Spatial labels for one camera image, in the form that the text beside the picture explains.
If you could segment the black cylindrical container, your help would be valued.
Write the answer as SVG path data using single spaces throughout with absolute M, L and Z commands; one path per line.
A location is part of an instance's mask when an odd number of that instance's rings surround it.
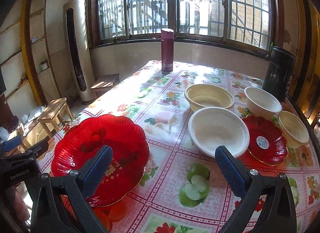
M 263 90 L 272 94 L 278 101 L 284 102 L 292 80 L 296 58 L 290 52 L 274 46 L 269 59 Z

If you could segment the white tower air conditioner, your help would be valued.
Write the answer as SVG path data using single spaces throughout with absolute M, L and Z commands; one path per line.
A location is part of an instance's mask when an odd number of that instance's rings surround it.
M 82 103 L 95 100 L 95 83 L 86 28 L 86 1 L 71 0 L 63 6 L 66 46 L 75 85 Z

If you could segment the magenta thermos bottle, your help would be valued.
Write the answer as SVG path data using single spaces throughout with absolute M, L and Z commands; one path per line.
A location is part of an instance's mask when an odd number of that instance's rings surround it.
M 161 62 L 163 73 L 167 74 L 173 71 L 174 30 L 172 29 L 161 29 Z

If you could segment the small red plastic plate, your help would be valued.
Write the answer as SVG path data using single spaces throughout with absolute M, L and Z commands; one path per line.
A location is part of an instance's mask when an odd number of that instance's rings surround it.
M 282 130 L 262 116 L 248 115 L 242 121 L 249 131 L 250 154 L 268 166 L 283 164 L 288 156 L 288 149 Z

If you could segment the large yellow plastic bowl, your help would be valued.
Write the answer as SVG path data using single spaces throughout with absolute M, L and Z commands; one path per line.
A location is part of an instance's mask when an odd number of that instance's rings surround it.
M 184 92 L 193 112 L 204 107 L 220 107 L 231 109 L 234 106 L 234 97 L 227 90 L 212 84 L 194 84 Z

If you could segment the small white disposable bowl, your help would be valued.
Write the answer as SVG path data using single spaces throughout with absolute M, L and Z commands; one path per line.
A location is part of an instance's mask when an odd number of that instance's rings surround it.
M 271 120 L 274 115 L 282 111 L 280 102 L 270 93 L 256 87 L 247 87 L 244 90 L 246 107 L 255 116 Z

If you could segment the large red plastic plate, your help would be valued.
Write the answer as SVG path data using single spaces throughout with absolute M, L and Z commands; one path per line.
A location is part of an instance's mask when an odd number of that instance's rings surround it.
M 90 206 L 111 206 L 143 178 L 150 156 L 144 130 L 125 116 L 88 118 L 71 128 L 55 148 L 53 176 L 79 171 Z

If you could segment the small wooden stool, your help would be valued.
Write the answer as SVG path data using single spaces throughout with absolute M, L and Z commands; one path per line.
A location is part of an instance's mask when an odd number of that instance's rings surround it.
M 119 74 L 104 75 L 91 86 L 96 98 L 99 98 L 119 83 Z

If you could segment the small yellow plastic bowl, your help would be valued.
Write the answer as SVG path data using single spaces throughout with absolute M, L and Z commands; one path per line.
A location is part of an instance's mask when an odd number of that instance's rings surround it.
M 299 148 L 308 144 L 308 130 L 297 116 L 289 111 L 281 111 L 278 121 L 289 148 Z

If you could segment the large white disposable bowl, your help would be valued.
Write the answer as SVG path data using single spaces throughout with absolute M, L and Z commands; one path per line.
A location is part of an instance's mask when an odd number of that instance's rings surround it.
M 230 110 L 205 107 L 193 113 L 188 122 L 193 143 L 204 154 L 215 158 L 219 146 L 225 146 L 238 158 L 249 146 L 249 131 L 242 119 Z

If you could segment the large barred window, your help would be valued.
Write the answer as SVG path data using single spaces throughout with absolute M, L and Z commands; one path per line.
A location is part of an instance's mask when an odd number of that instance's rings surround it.
M 277 0 L 88 0 L 93 46 L 159 39 L 221 44 L 253 54 L 274 45 Z

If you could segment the light wooden chair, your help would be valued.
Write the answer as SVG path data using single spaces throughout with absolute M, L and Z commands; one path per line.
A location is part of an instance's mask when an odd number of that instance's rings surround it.
M 61 129 L 61 125 L 74 118 L 66 97 L 52 100 L 48 106 L 41 106 L 40 110 L 34 119 L 25 125 L 20 124 L 17 129 L 18 134 L 22 136 L 22 151 L 31 148 L 42 139 L 51 139 Z

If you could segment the floral fruit tablecloth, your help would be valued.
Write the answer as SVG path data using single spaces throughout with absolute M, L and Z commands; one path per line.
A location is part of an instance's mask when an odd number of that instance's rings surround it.
M 168 75 L 159 61 L 149 61 L 132 76 L 85 108 L 55 135 L 60 141 L 72 127 L 103 114 L 125 116 L 140 125 L 151 156 L 140 184 L 107 217 L 113 232 L 218 232 L 236 210 L 233 195 L 214 159 L 191 141 L 188 121 L 192 115 L 185 89 L 207 83 L 229 91 L 235 99 L 232 111 L 249 115 L 244 90 L 262 80 L 219 68 L 175 63 Z M 210 192 L 204 202 L 189 208 L 180 203 L 179 190 L 195 163 L 208 167 Z

